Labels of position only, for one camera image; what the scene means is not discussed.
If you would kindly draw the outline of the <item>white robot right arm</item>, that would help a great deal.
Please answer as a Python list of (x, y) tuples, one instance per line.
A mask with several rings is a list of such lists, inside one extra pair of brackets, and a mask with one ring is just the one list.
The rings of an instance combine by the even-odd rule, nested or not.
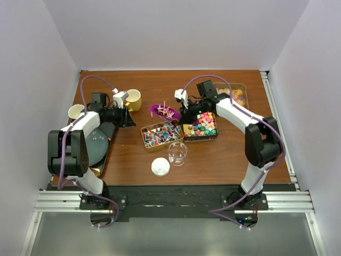
[(228, 197), (228, 210), (236, 205), (248, 210), (261, 196), (269, 170), (285, 159), (285, 145), (274, 117), (264, 118), (240, 106), (232, 93), (218, 93), (212, 81), (197, 84), (199, 99), (191, 101), (186, 88), (178, 89), (174, 98), (181, 103), (180, 124), (192, 124), (204, 112), (226, 119), (245, 135), (245, 155), (248, 167), (238, 191)]

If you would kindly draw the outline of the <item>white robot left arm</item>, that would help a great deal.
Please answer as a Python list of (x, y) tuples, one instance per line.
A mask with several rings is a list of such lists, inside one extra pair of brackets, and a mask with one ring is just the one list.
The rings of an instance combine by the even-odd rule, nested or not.
[(116, 127), (135, 126), (125, 100), (128, 92), (113, 90), (113, 107), (106, 106), (107, 96), (95, 104), (93, 111), (86, 105), (70, 108), (75, 111), (73, 121), (61, 130), (48, 133), (47, 168), (49, 173), (59, 176), (58, 189), (64, 188), (65, 178), (83, 192), (81, 199), (93, 204), (97, 209), (114, 206), (108, 187), (90, 169), (86, 137), (103, 123), (112, 123)]

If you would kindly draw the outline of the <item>purple plastic scoop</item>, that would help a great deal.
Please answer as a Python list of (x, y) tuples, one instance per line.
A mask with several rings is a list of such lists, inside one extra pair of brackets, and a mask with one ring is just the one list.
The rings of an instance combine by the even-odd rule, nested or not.
[(157, 115), (167, 121), (179, 120), (181, 118), (181, 114), (178, 111), (165, 105), (153, 104), (149, 109), (153, 115)]

